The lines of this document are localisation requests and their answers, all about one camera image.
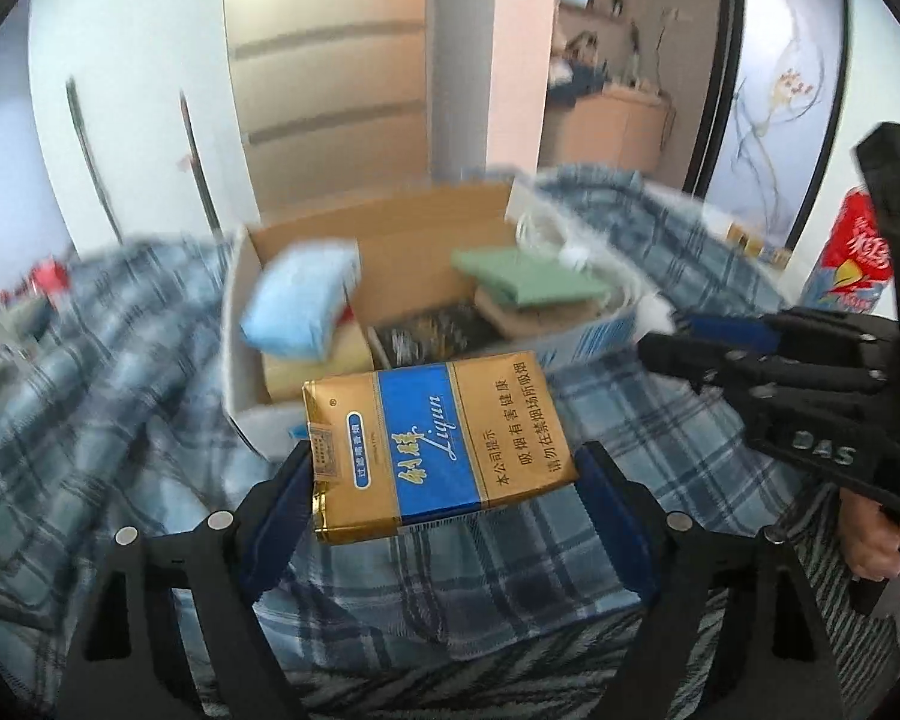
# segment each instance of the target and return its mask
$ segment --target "cabinet handle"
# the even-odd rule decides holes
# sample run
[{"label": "cabinet handle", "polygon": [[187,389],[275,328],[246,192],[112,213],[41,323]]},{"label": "cabinet handle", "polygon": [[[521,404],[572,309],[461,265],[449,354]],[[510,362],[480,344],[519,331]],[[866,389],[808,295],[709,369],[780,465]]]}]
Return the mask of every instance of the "cabinet handle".
[{"label": "cabinet handle", "polygon": [[80,99],[77,96],[77,81],[72,76],[67,80],[67,103],[70,105],[70,120],[74,123],[74,130],[77,130],[77,141],[80,143],[83,160],[86,162],[87,170],[90,172],[90,180],[93,181],[93,187],[97,192],[97,199],[103,206],[103,213],[106,214],[106,218],[110,222],[110,228],[117,237],[117,243],[122,244],[124,236],[121,235],[120,227],[117,225],[117,218],[113,215],[110,198],[106,194],[100,173],[97,171],[97,163],[93,159],[93,151],[90,151],[90,142],[87,140],[86,126],[83,122],[83,112],[80,109]]},{"label": "cabinet handle", "polygon": [[194,138],[194,124],[190,121],[187,95],[183,94],[183,91],[180,92],[180,113],[183,114],[183,127],[187,130],[187,141],[190,143],[190,166],[193,168],[194,181],[197,182],[197,192],[200,195],[200,202],[203,204],[203,213],[207,216],[207,223],[213,234],[218,235],[220,234],[220,219],[217,217],[217,209],[210,196],[206,175],[203,174],[203,165],[200,162],[199,151],[197,151],[197,139]]}]

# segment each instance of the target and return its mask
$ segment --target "light blue tissue package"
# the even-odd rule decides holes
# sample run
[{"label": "light blue tissue package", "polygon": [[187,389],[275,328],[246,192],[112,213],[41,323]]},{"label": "light blue tissue package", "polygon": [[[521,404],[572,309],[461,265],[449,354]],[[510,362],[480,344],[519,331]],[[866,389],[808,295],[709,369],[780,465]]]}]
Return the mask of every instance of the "light blue tissue package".
[{"label": "light blue tissue package", "polygon": [[348,295],[359,283],[356,241],[294,244],[260,274],[240,322],[244,339],[275,357],[325,360]]}]

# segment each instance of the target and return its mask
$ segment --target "blue plaid fabric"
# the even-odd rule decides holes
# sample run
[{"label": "blue plaid fabric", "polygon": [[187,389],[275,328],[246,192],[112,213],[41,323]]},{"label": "blue plaid fabric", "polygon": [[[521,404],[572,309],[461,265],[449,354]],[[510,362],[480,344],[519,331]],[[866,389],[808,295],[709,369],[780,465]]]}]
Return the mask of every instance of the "blue plaid fabric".
[{"label": "blue plaid fabric", "polygon": [[[748,261],[591,169],[541,186],[607,235],[677,308],[774,310]],[[225,247],[137,245],[81,266],[72,300],[0,419],[0,664],[52,700],[66,642],[112,533],[193,527],[274,469],[226,421],[218,386]],[[749,451],[715,392],[646,373],[632,349],[550,387],[571,445],[604,443],[666,509],[753,533],[802,477]],[[578,630],[636,598],[621,588],[573,488],[442,527],[347,546],[305,538],[257,613],[288,672],[439,667]],[[192,602],[181,619],[212,682]]]}]

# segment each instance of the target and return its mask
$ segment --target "open box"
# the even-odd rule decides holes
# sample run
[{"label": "open box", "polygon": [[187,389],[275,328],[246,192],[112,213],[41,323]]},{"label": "open box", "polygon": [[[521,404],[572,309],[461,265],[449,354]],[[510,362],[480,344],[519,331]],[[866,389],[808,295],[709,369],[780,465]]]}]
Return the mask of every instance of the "open box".
[{"label": "open box", "polygon": [[[562,214],[519,181],[471,183],[321,200],[279,223],[242,231],[223,298],[221,354],[224,408],[247,444],[267,458],[282,460],[306,435],[303,400],[271,403],[261,355],[244,343],[240,329],[261,270],[287,245],[314,238],[357,240],[362,281],[351,305],[357,321],[367,328],[472,298],[474,282],[452,268],[452,252],[513,245],[516,220],[530,211]],[[571,218],[564,221],[574,223]],[[632,266],[620,266],[634,283],[643,285],[642,295],[652,292]],[[501,344],[485,352],[530,349],[544,370],[554,370],[628,343],[635,313],[634,306],[624,317],[601,317],[564,333]]]}]

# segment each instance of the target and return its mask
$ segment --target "silver bolt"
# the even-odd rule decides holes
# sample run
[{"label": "silver bolt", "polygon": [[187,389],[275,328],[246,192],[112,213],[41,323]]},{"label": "silver bolt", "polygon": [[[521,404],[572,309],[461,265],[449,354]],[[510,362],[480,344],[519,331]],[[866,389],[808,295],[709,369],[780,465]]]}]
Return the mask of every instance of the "silver bolt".
[{"label": "silver bolt", "polygon": [[693,519],[683,512],[670,512],[667,514],[667,527],[672,531],[686,533],[693,527]]},{"label": "silver bolt", "polygon": [[137,536],[139,535],[136,528],[127,525],[127,527],[120,528],[120,530],[117,531],[117,535],[113,536],[113,541],[116,541],[120,546],[125,547],[127,544],[132,544],[137,541]]},{"label": "silver bolt", "polygon": [[763,529],[763,538],[767,541],[770,541],[772,544],[776,544],[780,546],[784,541],[787,541],[787,536],[780,528],[770,525]]},{"label": "silver bolt", "polygon": [[776,394],[776,384],[770,382],[770,384],[763,384],[761,386],[755,386],[751,389],[751,395],[755,398],[760,398],[760,400],[767,400],[767,398],[772,398]]},{"label": "silver bolt", "polygon": [[213,512],[207,517],[207,527],[211,531],[226,531],[233,524],[233,514],[230,512]]}]

